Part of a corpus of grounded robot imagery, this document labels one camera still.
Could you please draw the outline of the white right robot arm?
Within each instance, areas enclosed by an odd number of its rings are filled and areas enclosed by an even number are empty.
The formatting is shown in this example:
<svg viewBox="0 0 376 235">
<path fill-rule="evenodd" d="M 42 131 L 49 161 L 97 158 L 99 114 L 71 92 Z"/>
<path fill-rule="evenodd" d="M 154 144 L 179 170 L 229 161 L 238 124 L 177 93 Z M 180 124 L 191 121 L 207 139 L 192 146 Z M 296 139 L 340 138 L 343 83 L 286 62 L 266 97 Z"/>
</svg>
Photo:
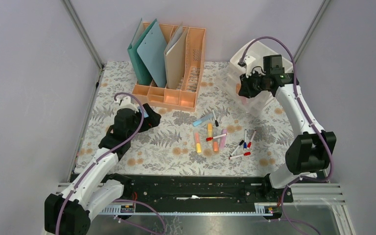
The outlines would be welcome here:
<svg viewBox="0 0 376 235">
<path fill-rule="evenodd" d="M 268 175 L 269 183 L 261 188 L 263 199 L 275 201 L 284 188 L 297 180 L 332 167 L 336 143 L 333 132 L 327 132 L 310 111 L 294 72 L 286 72 L 281 55 L 263 57 L 262 72 L 256 72 L 256 59 L 242 57 L 238 65 L 245 68 L 240 76 L 239 96 L 252 98 L 270 92 L 281 104 L 292 126 L 294 141 L 285 154 L 285 164 Z"/>
</svg>

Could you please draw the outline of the white plastic drawer unit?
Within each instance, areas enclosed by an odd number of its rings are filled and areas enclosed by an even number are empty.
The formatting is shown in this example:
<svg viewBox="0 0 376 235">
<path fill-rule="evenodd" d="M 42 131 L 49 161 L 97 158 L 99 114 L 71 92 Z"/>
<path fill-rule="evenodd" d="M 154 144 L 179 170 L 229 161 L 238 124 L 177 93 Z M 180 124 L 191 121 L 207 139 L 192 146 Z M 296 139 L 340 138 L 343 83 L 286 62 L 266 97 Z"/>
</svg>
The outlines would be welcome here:
<svg viewBox="0 0 376 235">
<path fill-rule="evenodd" d="M 286 60 L 256 39 L 231 58 L 223 87 L 251 115 L 257 117 L 276 98 L 291 117 L 302 122 L 298 84 L 294 58 Z"/>
</svg>

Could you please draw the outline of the tan kraft folder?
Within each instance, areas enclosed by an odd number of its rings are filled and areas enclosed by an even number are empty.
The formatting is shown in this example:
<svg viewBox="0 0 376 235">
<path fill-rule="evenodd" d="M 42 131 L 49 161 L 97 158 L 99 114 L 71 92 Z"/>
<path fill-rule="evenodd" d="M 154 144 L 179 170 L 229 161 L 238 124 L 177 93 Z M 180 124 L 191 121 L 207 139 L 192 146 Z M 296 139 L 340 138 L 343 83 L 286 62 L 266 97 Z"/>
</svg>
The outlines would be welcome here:
<svg viewBox="0 0 376 235">
<path fill-rule="evenodd" d="M 177 89 L 185 73 L 186 38 L 188 28 L 181 23 L 175 28 L 164 51 L 166 87 Z"/>
</svg>

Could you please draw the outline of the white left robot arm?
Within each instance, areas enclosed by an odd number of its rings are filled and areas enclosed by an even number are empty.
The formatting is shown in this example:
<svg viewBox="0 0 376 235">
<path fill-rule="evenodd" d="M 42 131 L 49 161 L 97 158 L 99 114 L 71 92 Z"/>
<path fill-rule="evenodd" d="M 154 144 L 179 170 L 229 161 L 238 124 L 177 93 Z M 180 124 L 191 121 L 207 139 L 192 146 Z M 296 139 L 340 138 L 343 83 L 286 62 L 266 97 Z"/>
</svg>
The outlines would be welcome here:
<svg viewBox="0 0 376 235">
<path fill-rule="evenodd" d="M 129 150 L 131 139 L 160 124 L 161 115 L 149 104 L 121 104 L 114 123 L 98 145 L 84 171 L 60 194 L 44 203 L 44 230 L 54 235 L 85 235 L 94 218 L 110 203 L 132 196 L 131 179 L 115 174 L 102 187 L 106 174 Z"/>
</svg>

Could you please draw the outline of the light blue folder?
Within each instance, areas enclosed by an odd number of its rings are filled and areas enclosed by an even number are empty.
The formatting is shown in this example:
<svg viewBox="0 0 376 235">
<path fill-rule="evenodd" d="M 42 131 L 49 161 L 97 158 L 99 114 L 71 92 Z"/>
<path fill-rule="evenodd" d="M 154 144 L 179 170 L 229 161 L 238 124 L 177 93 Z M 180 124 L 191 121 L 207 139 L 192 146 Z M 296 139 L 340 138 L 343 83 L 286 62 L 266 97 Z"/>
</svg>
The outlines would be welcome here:
<svg viewBox="0 0 376 235">
<path fill-rule="evenodd" d="M 147 28 L 145 37 L 137 49 L 142 62 L 157 87 L 166 87 L 165 49 L 167 43 L 155 19 Z"/>
</svg>

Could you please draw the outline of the green folder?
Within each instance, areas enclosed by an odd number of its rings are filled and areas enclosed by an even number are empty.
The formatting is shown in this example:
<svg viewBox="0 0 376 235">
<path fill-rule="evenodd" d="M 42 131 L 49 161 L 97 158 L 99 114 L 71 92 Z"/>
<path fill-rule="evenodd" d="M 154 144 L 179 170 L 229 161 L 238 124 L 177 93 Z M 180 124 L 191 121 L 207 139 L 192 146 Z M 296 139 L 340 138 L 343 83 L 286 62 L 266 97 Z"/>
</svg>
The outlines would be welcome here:
<svg viewBox="0 0 376 235">
<path fill-rule="evenodd" d="M 144 64 L 141 57 L 139 56 L 137 49 L 139 48 L 142 40 L 148 34 L 149 30 L 152 28 L 152 25 L 156 22 L 157 22 L 157 19 L 155 19 L 147 28 L 145 28 L 143 24 L 143 19 L 141 18 L 140 23 L 132 38 L 132 41 L 129 47 L 127 48 L 128 55 L 131 60 L 139 85 L 148 86 L 151 84 L 153 80 L 146 65 Z"/>
</svg>

